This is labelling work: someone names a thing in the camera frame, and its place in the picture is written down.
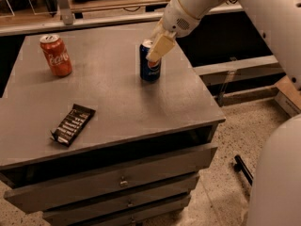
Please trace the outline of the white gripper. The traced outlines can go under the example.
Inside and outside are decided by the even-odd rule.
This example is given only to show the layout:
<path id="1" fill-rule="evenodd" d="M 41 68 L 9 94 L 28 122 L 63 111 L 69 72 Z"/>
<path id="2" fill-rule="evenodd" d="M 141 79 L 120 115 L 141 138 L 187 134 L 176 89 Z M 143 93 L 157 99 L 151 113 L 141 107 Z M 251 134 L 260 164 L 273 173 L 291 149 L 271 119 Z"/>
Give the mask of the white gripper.
<path id="1" fill-rule="evenodd" d="M 163 18 L 151 32 L 150 38 L 154 43 L 148 51 L 147 60 L 156 62 L 166 55 L 175 46 L 175 35 L 177 38 L 188 36 L 200 22 L 199 9 L 199 0 L 170 0 Z"/>

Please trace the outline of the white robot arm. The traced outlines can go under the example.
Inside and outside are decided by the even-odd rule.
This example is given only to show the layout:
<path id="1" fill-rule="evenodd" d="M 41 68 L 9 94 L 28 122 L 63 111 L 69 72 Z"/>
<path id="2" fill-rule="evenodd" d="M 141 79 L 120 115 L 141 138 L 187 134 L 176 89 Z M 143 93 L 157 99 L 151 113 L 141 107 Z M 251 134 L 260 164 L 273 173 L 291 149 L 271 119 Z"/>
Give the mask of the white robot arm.
<path id="1" fill-rule="evenodd" d="M 227 0 L 171 0 L 147 59 L 168 53 L 208 11 Z M 296 89 L 301 89 L 301 0 L 239 0 Z M 261 150 L 246 226 L 301 226 L 301 115 L 281 124 Z"/>

